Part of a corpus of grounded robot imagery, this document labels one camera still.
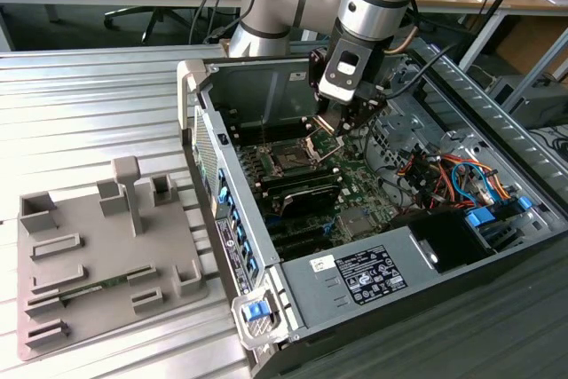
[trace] power supply label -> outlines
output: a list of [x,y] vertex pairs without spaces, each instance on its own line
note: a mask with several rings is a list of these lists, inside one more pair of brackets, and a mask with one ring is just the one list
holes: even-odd
[[406,287],[405,279],[384,246],[342,257],[335,265],[359,305]]

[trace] small circuit board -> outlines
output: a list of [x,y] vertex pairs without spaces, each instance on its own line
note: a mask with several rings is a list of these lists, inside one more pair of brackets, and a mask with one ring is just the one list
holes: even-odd
[[305,138],[242,146],[237,154],[284,259],[380,233],[398,214],[357,136],[318,129]]

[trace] green circuit board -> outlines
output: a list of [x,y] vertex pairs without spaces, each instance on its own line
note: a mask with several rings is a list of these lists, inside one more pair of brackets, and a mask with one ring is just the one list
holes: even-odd
[[[299,250],[305,255],[311,249],[329,249],[380,233],[398,214],[398,201],[391,200],[379,186],[375,172],[361,156],[363,138],[343,136],[343,146],[321,162],[316,162],[314,156],[323,158],[340,143],[323,130],[312,134],[310,140],[311,153],[305,138],[245,146],[238,152],[272,241],[288,259],[296,257],[294,248],[306,247],[305,251]],[[261,179],[278,182],[289,178],[301,183],[304,176],[315,170],[335,170],[328,182],[329,177],[321,179],[325,183],[322,185],[339,186],[339,194],[333,205],[324,209],[305,206],[313,213],[284,217],[278,206],[271,204],[270,197],[258,190]]]

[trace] office chair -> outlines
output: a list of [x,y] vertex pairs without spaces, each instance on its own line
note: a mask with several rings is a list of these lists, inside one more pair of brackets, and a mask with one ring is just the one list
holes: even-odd
[[173,11],[174,9],[194,10],[195,8],[165,8],[161,6],[135,6],[132,8],[119,9],[118,11],[105,13],[105,27],[108,29],[116,30],[118,27],[114,25],[113,18],[123,17],[125,15],[134,15],[136,13],[142,13],[142,12],[151,12],[152,16],[150,17],[150,22],[148,22],[146,31],[142,35],[142,44],[146,44],[148,42],[148,39],[152,35],[152,32],[154,31],[154,26],[156,25],[156,22],[157,21],[163,22],[164,17],[173,19],[174,21],[176,21],[177,24],[180,24],[187,30],[191,28],[192,26],[191,22],[185,20],[184,18],[176,14]]

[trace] sticker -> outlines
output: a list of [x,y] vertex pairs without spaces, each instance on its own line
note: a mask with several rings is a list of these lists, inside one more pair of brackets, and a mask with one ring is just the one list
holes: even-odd
[[249,277],[242,264],[239,247],[234,244],[233,231],[229,226],[229,221],[220,219],[216,222],[219,237],[225,246],[225,256],[231,267],[233,280],[237,283],[237,291],[239,295],[246,295],[252,286],[250,285]]
[[298,82],[300,80],[305,80],[306,72],[302,71],[300,73],[290,73],[290,82]]
[[335,261],[335,265],[353,300],[359,305],[407,287],[384,246],[342,257]]
[[310,261],[310,264],[314,272],[324,271],[335,266],[334,256],[327,255],[325,257],[316,257]]

